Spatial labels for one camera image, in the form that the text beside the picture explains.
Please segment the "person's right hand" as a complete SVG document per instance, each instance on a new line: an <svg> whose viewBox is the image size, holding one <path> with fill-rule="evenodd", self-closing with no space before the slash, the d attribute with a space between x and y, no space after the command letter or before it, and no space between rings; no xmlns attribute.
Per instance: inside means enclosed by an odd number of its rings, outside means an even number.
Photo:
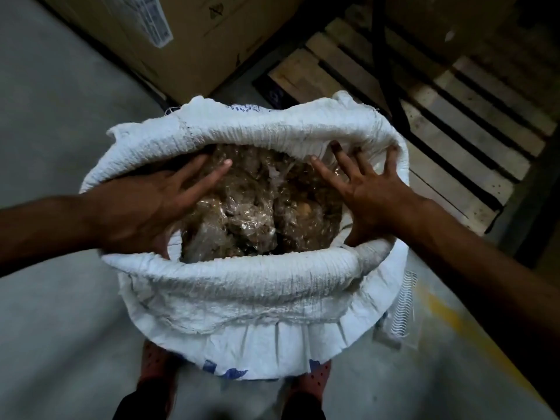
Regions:
<svg viewBox="0 0 560 420"><path fill-rule="evenodd" d="M356 149L353 156L363 173L363 177L356 181L344 181L315 155L310 157L310 162L314 170L338 191L352 219L364 219L372 225L372 240L395 237L413 245L417 227L414 210L422 199L400 178L388 179L383 172L376 173L360 149Z"/></svg>

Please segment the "person's left hand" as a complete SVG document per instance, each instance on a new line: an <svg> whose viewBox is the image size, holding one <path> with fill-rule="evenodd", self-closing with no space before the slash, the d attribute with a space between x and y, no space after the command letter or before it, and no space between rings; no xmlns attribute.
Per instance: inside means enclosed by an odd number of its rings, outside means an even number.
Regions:
<svg viewBox="0 0 560 420"><path fill-rule="evenodd" d="M94 208L98 236L95 249L109 254L149 252L156 231L179 223L227 174L226 159L208 175L186 187L190 180L174 180L176 171L122 177L84 192Z"/></svg>

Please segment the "white woven sack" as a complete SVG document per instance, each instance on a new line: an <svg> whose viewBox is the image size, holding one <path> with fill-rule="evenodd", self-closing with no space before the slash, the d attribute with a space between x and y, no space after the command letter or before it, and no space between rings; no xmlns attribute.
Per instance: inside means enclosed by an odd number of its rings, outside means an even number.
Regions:
<svg viewBox="0 0 560 420"><path fill-rule="evenodd" d="M80 192L149 163L207 145L233 143L284 152L298 160L317 155L328 165L332 140L360 147L380 167L387 147L399 147L397 173L409 184L409 153L401 134L373 107L346 92L271 110L224 105L197 96L175 111L107 130L114 142L86 175ZM376 239L346 246L352 219L326 249L243 256L186 264L181 237L169 242L170 260L157 254L106 254L137 329L160 347L201 369L232 380L297 376L333 359L368 332L402 287L408 246Z"/></svg>

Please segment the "person's right forearm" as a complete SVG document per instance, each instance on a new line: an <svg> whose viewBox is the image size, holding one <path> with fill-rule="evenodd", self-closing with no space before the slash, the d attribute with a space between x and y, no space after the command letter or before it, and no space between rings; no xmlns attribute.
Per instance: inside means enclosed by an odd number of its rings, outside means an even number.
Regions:
<svg viewBox="0 0 560 420"><path fill-rule="evenodd" d="M560 418L560 289L423 197L400 237Z"/></svg>

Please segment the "person's left forearm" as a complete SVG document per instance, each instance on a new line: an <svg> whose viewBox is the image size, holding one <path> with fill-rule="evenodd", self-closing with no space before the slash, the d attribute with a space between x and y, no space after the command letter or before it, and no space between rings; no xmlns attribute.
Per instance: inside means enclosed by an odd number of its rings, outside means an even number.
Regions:
<svg viewBox="0 0 560 420"><path fill-rule="evenodd" d="M94 213L82 195L46 197L0 209L0 278L96 248Z"/></svg>

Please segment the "wooden pallet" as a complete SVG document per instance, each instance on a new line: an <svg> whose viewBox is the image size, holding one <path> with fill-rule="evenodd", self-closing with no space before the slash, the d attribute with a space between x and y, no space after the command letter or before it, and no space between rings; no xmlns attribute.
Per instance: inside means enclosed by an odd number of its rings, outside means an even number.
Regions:
<svg viewBox="0 0 560 420"><path fill-rule="evenodd" d="M254 81L274 108L339 91L391 120L373 55L373 14L352 5ZM558 123L462 56L446 65L396 23L385 28L393 90L408 126L410 187L484 235Z"/></svg>

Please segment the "clear plastic liner bag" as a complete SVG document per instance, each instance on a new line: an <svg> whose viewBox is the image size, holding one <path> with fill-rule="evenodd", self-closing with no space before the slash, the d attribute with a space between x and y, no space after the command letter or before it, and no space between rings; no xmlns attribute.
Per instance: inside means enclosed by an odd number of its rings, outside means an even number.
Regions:
<svg viewBox="0 0 560 420"><path fill-rule="evenodd" d="M312 166L288 154L220 144L199 176L232 166L185 217L180 261L302 253L328 248L343 202Z"/></svg>

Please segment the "clear printed plastic piece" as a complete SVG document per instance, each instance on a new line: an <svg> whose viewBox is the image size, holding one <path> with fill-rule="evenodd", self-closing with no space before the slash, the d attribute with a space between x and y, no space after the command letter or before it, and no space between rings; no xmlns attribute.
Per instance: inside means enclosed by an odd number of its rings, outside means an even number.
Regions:
<svg viewBox="0 0 560 420"><path fill-rule="evenodd" d="M397 351L404 346L417 349L423 320L415 313L417 280L416 273L410 270L404 272L396 299L374 326L373 341Z"/></svg>

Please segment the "red perforated clog shoe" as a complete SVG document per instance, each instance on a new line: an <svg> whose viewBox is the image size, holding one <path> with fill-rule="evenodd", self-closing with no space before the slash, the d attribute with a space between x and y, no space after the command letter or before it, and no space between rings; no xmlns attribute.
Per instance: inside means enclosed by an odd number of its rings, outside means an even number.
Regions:
<svg viewBox="0 0 560 420"><path fill-rule="evenodd" d="M159 347L148 339L144 340L141 370L136 387L140 388L142 385L156 380L175 389L178 373L183 363L184 359L180 355Z"/></svg>
<svg viewBox="0 0 560 420"><path fill-rule="evenodd" d="M332 360L324 363L311 360L310 369L310 372L301 374L292 380L288 395L291 397L296 394L308 394L322 402L326 384L332 370Z"/></svg>

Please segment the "large brown cardboard box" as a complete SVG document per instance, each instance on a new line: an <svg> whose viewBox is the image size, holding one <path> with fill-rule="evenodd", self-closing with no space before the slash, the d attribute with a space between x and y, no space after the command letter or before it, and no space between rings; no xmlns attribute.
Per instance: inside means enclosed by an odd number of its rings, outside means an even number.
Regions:
<svg viewBox="0 0 560 420"><path fill-rule="evenodd" d="M304 0L159 0L174 39L156 48L104 0L42 0L158 91L208 96L298 11Z"/></svg>

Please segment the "white paper box label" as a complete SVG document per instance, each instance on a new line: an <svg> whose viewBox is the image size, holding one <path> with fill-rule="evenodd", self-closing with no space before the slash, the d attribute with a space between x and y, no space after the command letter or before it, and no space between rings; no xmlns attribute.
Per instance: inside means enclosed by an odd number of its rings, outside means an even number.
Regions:
<svg viewBox="0 0 560 420"><path fill-rule="evenodd" d="M118 21L142 34L156 48L174 37L159 0L104 0Z"/></svg>

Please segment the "black trousers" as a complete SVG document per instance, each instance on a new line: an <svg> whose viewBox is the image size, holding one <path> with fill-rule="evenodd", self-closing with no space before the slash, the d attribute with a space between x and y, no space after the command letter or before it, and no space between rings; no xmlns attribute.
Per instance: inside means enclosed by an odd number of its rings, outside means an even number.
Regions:
<svg viewBox="0 0 560 420"><path fill-rule="evenodd" d="M167 420L175 389L161 381L150 381L119 403L113 420ZM322 402L308 394L287 397L281 420L326 420Z"/></svg>

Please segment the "black metal post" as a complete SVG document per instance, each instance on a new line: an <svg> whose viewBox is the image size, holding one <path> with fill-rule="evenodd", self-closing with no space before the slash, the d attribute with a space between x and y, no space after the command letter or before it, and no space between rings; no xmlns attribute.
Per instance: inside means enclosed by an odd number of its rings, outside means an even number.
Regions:
<svg viewBox="0 0 560 420"><path fill-rule="evenodd" d="M407 137L410 134L410 124L398 97L399 87L395 84L391 72L385 33L385 8L386 0L372 0L370 34L374 70L387 105L387 112L391 116L391 122L402 136Z"/></svg>

